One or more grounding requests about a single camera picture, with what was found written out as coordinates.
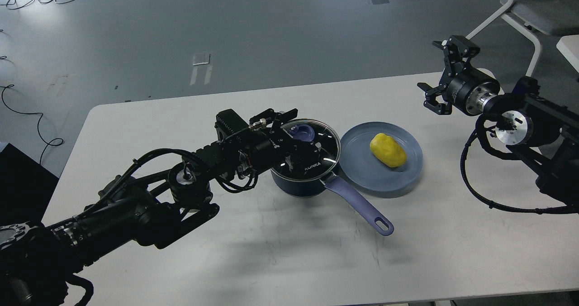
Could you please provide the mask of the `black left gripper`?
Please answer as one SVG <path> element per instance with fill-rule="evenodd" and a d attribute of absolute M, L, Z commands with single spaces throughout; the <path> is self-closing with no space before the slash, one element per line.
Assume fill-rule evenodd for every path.
<path fill-rule="evenodd" d="M 292 173 L 322 173 L 321 149 L 312 142 L 295 139 L 290 133 L 300 122 L 298 109 L 275 111 L 269 108 L 249 120 L 247 156 L 250 168 L 266 171 L 281 165 L 289 157 Z"/>

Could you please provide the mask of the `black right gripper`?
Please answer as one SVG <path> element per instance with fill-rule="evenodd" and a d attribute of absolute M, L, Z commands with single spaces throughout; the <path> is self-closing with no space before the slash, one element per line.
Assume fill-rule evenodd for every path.
<path fill-rule="evenodd" d="M 451 115 L 452 105 L 467 116 L 482 114 L 485 104 L 500 93 L 500 84 L 479 69 L 468 69 L 471 59 L 480 53 L 480 47 L 460 35 L 432 41 L 432 45 L 443 51 L 444 69 L 440 85 L 417 83 L 424 92 L 424 107 L 437 115 Z M 437 98 L 445 92 L 447 102 L 439 102 Z"/>

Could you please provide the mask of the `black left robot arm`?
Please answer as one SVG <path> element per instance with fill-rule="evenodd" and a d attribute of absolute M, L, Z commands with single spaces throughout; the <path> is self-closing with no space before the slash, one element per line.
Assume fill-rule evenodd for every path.
<path fill-rule="evenodd" d="M 308 150 L 282 128 L 297 114 L 267 109 L 245 122 L 223 110 L 214 125 L 217 141 L 194 152 L 145 153 L 79 215 L 49 226 L 3 225 L 1 304 L 60 306 L 74 285 L 85 290 L 77 305 L 87 305 L 95 288 L 78 276 L 85 267 L 130 241 L 167 248 L 218 214 L 212 181 L 229 193 L 246 192 L 263 172 Z"/>

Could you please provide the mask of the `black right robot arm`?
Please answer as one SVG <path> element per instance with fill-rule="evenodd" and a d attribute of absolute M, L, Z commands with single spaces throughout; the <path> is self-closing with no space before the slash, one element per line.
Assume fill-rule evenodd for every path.
<path fill-rule="evenodd" d="M 540 97 L 538 81 L 523 76 L 512 92 L 500 93 L 500 83 L 476 69 L 471 60 L 480 48 L 464 36 L 432 42 L 443 52 L 444 69 L 436 87 L 418 83 L 424 106 L 437 115 L 457 109 L 475 116 L 472 131 L 460 158 L 460 172 L 467 189 L 491 209 L 536 215 L 569 215 L 578 212 L 578 116 Z M 489 155 L 519 160 L 536 175 L 539 191 L 562 206 L 518 208 L 492 201 L 472 187 L 466 159 L 474 141 Z"/>

